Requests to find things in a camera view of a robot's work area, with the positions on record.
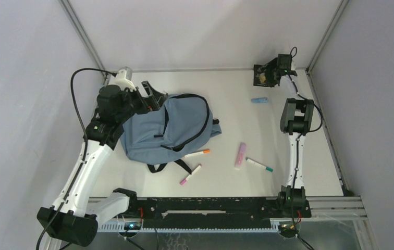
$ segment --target white wall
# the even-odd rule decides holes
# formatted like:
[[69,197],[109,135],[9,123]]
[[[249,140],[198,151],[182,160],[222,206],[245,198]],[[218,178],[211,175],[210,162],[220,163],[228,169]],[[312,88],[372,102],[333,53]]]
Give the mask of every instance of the white wall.
[[[82,142],[69,93],[71,73],[92,67],[57,1],[0,1],[0,249],[34,249],[36,220],[68,178]],[[98,73],[76,80],[92,115]]]
[[105,68],[307,67],[340,0],[72,0]]
[[313,80],[345,177],[394,249],[394,1],[351,1]]

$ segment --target backpack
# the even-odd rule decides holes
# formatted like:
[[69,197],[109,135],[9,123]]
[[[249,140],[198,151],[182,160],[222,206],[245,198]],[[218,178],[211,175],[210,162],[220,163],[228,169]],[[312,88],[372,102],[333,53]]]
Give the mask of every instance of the backpack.
[[127,157],[146,163],[151,173],[162,171],[174,161],[191,174],[180,158],[221,134],[218,123],[205,98],[195,94],[169,95],[158,111],[136,114],[127,120],[120,141]]

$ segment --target orange marker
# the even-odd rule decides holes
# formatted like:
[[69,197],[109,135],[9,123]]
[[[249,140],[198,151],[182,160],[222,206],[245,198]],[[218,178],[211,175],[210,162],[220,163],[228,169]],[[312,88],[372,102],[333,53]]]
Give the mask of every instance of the orange marker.
[[198,152],[194,152],[194,153],[191,153],[191,154],[187,154],[187,155],[184,156],[184,158],[187,158],[187,157],[190,157],[190,156],[194,156],[194,155],[203,155],[203,154],[207,154],[209,152],[211,152],[211,150],[209,150],[209,149],[203,150],[203,151],[198,151]]

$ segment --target backpack strap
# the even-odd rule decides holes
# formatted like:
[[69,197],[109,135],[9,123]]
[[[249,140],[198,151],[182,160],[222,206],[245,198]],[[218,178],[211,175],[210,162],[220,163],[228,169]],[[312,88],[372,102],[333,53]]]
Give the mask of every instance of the backpack strap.
[[[182,159],[175,160],[174,162],[181,166],[186,172],[192,174],[191,168]],[[162,171],[167,164],[168,163],[162,163],[157,169],[155,169],[154,165],[147,164],[147,166],[151,173],[158,173]]]

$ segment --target gray floor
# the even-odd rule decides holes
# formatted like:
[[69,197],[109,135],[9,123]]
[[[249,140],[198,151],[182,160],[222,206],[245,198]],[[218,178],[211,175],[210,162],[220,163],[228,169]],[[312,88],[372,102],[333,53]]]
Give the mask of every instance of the gray floor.
[[[316,250],[360,249],[352,222],[302,222],[301,235]],[[156,249],[154,233],[141,233],[132,238],[145,250]],[[305,249],[299,240],[283,239],[277,233],[161,233],[159,249]],[[137,249],[117,233],[99,233],[94,242],[75,249]]]

